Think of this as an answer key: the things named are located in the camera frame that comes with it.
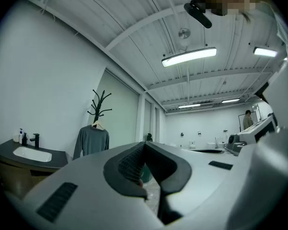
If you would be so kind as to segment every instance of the white bottle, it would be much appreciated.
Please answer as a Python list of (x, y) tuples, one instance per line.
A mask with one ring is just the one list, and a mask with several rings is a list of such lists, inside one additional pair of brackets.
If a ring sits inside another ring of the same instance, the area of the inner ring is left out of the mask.
[(20, 129), (20, 134), (19, 134), (19, 143), (22, 144), (23, 143), (23, 129)]

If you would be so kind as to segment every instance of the soap dispenser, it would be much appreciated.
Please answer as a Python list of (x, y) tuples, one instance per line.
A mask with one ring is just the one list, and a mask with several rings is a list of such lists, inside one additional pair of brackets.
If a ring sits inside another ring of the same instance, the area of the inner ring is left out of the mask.
[(27, 133), (24, 132), (24, 137), (23, 137), (23, 140), (22, 140), (23, 146), (27, 146), (27, 145), (28, 145), (28, 144), (27, 144), (27, 140), (28, 140), (28, 138), (27, 138)]
[(23, 143), (23, 129), (20, 129), (20, 134), (19, 134), (19, 143), (22, 144)]

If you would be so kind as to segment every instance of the light fixture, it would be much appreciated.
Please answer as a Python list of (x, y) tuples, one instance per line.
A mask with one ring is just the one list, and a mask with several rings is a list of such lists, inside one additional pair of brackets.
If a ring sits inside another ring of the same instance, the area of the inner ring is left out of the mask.
[(162, 60), (162, 64), (164, 67), (169, 67), (192, 59), (199, 59), (215, 55), (216, 48), (202, 48), (165, 58)]
[(222, 103), (228, 103), (228, 102), (238, 102), (240, 99), (232, 99), (227, 101), (222, 101)]
[(277, 55), (277, 52), (274, 50), (259, 48), (259, 47), (255, 47), (253, 53), (255, 55), (269, 56), (269, 57), (275, 57)]
[(188, 107), (194, 107), (194, 106), (200, 106), (201, 104), (192, 104), (192, 105), (180, 105), (178, 108), (188, 108)]

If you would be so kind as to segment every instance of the round ceiling fixture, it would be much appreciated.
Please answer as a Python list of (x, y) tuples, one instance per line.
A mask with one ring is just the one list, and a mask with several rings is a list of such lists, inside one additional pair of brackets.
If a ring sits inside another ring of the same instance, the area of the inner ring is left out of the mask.
[(189, 36), (191, 35), (191, 32), (188, 28), (181, 28), (178, 32), (178, 36), (181, 38), (181, 39), (186, 39), (188, 38)]

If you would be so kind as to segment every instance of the floor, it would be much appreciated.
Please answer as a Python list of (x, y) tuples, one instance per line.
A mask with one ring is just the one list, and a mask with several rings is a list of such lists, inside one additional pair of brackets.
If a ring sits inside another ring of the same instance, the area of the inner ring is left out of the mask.
[(143, 188), (147, 191), (148, 200), (146, 204), (153, 211), (155, 215), (158, 213), (160, 186), (154, 177), (147, 183), (144, 183)]

